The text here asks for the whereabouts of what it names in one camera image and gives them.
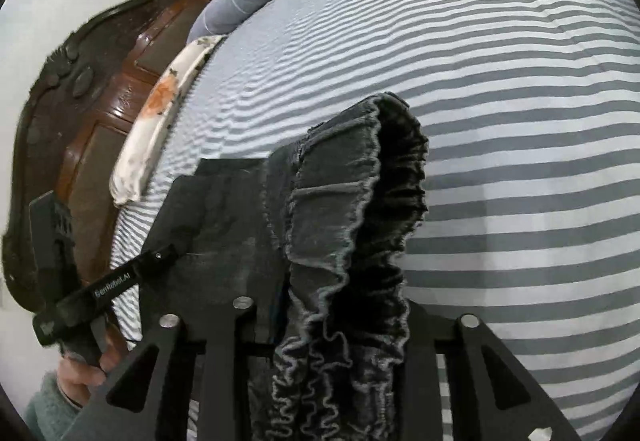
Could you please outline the grey fleece sleeve forearm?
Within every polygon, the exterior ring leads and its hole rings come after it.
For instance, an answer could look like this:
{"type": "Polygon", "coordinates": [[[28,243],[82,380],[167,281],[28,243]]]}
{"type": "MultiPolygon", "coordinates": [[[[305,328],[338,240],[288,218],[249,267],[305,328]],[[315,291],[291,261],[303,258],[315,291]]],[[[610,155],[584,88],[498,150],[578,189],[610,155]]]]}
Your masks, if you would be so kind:
{"type": "Polygon", "coordinates": [[[40,389],[26,407],[24,421],[37,440],[60,441],[81,407],[64,395],[55,373],[44,375],[40,389]]]}

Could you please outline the person left hand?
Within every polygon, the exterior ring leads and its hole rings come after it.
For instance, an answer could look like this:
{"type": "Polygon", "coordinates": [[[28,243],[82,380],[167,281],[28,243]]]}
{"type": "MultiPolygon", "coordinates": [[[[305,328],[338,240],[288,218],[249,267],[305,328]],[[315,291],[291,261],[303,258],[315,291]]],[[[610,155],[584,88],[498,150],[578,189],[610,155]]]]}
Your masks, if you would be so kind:
{"type": "Polygon", "coordinates": [[[58,389],[79,407],[88,403],[92,391],[104,384],[106,376],[128,353],[126,340],[114,324],[107,325],[104,339],[107,348],[102,353],[98,365],[80,362],[68,354],[63,354],[58,362],[58,389]]]}

